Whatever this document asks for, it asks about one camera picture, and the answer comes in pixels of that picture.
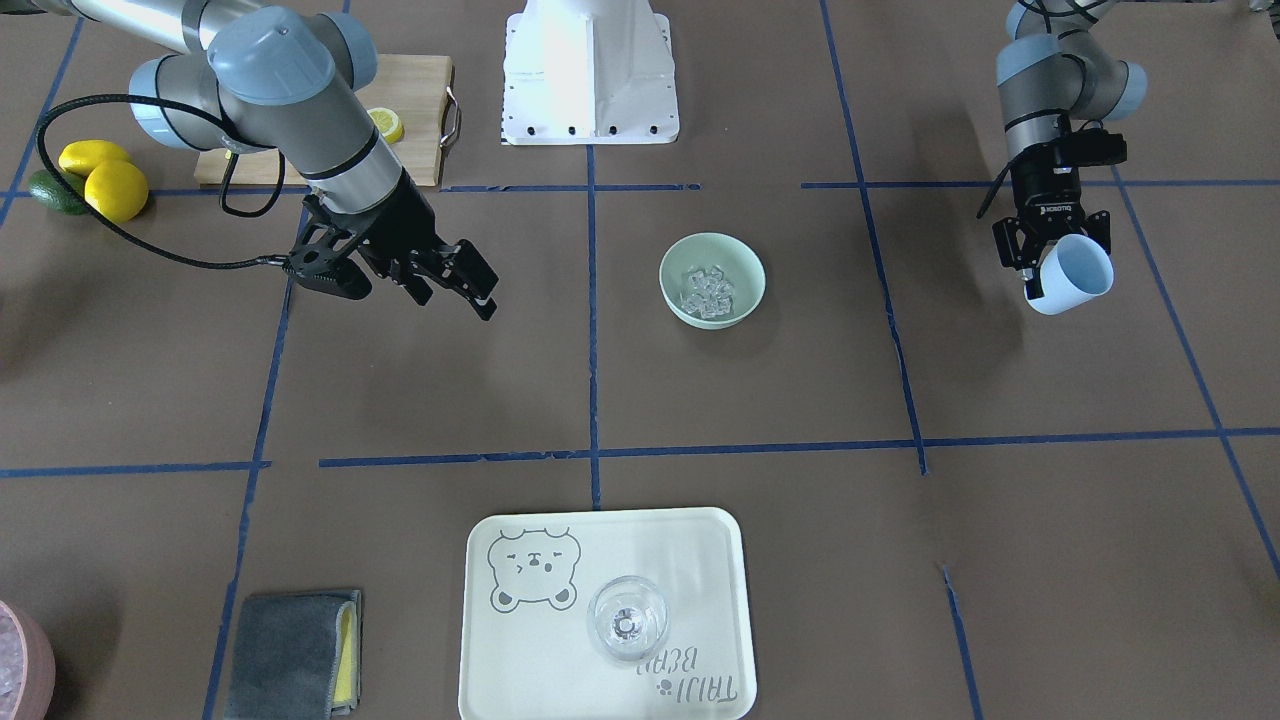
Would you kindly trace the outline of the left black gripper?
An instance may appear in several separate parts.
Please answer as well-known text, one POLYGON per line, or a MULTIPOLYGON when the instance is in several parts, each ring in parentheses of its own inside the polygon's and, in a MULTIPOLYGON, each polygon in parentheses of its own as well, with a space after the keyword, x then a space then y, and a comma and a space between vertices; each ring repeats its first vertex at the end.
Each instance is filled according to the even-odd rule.
POLYGON ((1065 234, 1091 237, 1107 258, 1112 254, 1111 214, 1085 213, 1080 168, 1057 163, 1060 138, 1024 149, 992 181, 993 196, 1011 183, 1015 215, 995 222, 992 232, 1000 261, 1019 274, 1028 301, 1044 297, 1041 263, 1065 234))

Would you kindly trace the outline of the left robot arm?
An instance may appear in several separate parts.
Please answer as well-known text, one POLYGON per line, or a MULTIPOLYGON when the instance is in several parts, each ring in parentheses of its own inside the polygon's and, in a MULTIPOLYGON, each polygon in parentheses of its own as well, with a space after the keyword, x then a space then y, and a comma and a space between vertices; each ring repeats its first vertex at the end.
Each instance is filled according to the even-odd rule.
POLYGON ((1108 123, 1140 106, 1148 77, 1093 37, 1111 9, 1110 1, 1018 1, 996 60, 1009 160, 989 196, 1010 183, 1014 214, 992 231, 1002 265, 1047 316, 1114 286, 1110 215, 1083 208, 1080 172, 1126 160, 1126 141, 1108 123))

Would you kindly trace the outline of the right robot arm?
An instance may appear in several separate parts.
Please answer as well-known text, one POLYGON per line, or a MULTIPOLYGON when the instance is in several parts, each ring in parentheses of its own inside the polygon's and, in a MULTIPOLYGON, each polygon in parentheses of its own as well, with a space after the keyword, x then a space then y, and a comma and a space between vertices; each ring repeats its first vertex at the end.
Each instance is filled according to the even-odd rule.
POLYGON ((5 1, 6 15, 73 15, 169 49, 138 68, 127 94, 63 102, 35 128, 42 164, 49 127, 68 111, 127 104, 146 135, 175 149, 276 151, 308 188, 305 228, 284 255, 250 259, 296 284, 361 300, 379 277, 426 304, 435 288, 494 314, 497 273, 467 240, 448 243, 410 170, 357 91, 378 73, 369 31, 347 13, 301 15, 265 1, 5 1))

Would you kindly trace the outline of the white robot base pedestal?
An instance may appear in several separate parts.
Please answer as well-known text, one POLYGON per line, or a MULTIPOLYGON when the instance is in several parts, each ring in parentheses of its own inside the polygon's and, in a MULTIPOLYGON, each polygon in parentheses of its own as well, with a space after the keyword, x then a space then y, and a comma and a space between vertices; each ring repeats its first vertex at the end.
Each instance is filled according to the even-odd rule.
POLYGON ((502 143, 677 141, 671 24, 650 3, 529 1, 504 40, 502 143))

